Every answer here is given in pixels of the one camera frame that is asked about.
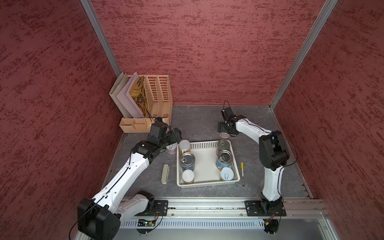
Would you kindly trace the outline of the tall yellow can white lid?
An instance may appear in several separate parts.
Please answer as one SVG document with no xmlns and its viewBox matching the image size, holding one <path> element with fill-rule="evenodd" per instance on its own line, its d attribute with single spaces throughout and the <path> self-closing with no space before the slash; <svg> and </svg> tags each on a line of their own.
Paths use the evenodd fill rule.
<svg viewBox="0 0 384 240">
<path fill-rule="evenodd" d="M 191 143 L 188 140 L 181 140 L 179 143 L 180 154 L 191 152 Z"/>
</svg>

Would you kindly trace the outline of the dark chopped tomatoes can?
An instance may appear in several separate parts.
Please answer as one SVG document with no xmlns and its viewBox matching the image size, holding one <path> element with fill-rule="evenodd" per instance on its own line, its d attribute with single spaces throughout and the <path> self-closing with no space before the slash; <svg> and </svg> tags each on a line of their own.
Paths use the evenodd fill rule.
<svg viewBox="0 0 384 240">
<path fill-rule="evenodd" d="M 230 142 L 225 139 L 221 139 L 217 142 L 216 155 L 218 156 L 221 151 L 229 151 L 230 150 Z"/>
</svg>

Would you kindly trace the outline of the blue Progresso noodle soup can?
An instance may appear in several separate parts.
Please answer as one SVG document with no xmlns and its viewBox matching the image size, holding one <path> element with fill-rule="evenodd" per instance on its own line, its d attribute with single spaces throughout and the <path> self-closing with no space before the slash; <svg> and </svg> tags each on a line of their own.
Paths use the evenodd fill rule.
<svg viewBox="0 0 384 240">
<path fill-rule="evenodd" d="M 216 166 L 220 171 L 223 168 L 230 168 L 232 164 L 233 164 L 233 155 L 230 151 L 222 150 L 218 153 Z"/>
</svg>

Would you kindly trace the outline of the short yellow can white lid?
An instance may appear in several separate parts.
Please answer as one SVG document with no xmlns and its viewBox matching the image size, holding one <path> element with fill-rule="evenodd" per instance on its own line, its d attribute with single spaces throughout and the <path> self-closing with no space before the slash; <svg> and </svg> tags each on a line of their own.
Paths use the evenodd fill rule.
<svg viewBox="0 0 384 240">
<path fill-rule="evenodd" d="M 195 180 L 195 173 L 192 170 L 183 171 L 182 180 L 185 185 L 193 184 Z"/>
</svg>

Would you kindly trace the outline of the small green can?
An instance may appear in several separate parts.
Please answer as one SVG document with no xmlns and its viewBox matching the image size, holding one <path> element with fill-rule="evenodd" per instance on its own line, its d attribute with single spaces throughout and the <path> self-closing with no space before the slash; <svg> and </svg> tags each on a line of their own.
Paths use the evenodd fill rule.
<svg viewBox="0 0 384 240">
<path fill-rule="evenodd" d="M 220 181 L 232 181 L 234 179 L 234 176 L 234 171 L 229 167 L 222 168 L 222 170 L 220 171 Z"/>
</svg>

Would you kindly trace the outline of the small pink can back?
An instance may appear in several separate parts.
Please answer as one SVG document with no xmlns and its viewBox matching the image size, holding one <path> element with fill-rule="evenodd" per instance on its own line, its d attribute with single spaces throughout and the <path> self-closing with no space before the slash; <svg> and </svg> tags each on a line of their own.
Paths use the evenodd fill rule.
<svg viewBox="0 0 384 240">
<path fill-rule="evenodd" d="M 225 123 L 218 123 L 218 133 L 223 139 L 228 139 L 231 136 L 225 129 Z"/>
</svg>

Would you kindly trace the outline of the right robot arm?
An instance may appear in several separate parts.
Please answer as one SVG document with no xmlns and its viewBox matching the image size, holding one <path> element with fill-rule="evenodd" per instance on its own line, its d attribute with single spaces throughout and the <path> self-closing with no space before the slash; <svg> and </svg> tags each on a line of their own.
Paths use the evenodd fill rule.
<svg viewBox="0 0 384 240">
<path fill-rule="evenodd" d="M 281 182 L 284 167 L 290 159 L 289 150 L 280 131 L 264 129 L 248 119 L 234 117 L 218 123 L 218 132 L 237 136 L 242 133 L 259 145 L 259 159 L 265 169 L 264 188 L 259 211 L 271 215 L 283 207 Z"/>
</svg>

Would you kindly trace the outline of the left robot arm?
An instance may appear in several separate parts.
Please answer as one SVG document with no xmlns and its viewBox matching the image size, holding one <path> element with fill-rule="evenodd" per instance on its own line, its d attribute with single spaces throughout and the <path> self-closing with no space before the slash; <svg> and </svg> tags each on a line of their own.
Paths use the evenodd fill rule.
<svg viewBox="0 0 384 240">
<path fill-rule="evenodd" d="M 111 181 L 92 199 L 84 198 L 79 203 L 78 220 L 74 224 L 78 231 L 94 240 L 111 240 L 122 220 L 150 211 L 154 207 L 154 197 L 146 191 L 138 192 L 125 204 L 121 201 L 153 160 L 167 146 L 181 140 L 179 129 L 171 129 L 162 118 L 156 118 L 147 139 L 132 147 L 128 160 Z"/>
</svg>

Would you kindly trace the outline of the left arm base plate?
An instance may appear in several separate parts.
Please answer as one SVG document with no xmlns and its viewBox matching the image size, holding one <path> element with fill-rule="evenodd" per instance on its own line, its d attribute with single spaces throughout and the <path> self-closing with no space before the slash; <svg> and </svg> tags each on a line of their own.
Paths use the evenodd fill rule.
<svg viewBox="0 0 384 240">
<path fill-rule="evenodd" d="M 136 216 L 154 216 L 156 211 L 160 213 L 160 216 L 166 216 L 168 212 L 169 201 L 167 200 L 153 200 L 149 202 L 149 206 L 144 212 L 136 214 Z"/>
</svg>

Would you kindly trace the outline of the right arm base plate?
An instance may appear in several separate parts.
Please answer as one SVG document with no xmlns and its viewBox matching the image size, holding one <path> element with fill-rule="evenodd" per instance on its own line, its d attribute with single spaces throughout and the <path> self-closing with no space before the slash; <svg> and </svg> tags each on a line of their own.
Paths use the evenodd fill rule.
<svg viewBox="0 0 384 240">
<path fill-rule="evenodd" d="M 248 217 L 286 217 L 287 213 L 281 202 L 270 204 L 265 201 L 245 201 L 245 210 Z"/>
</svg>

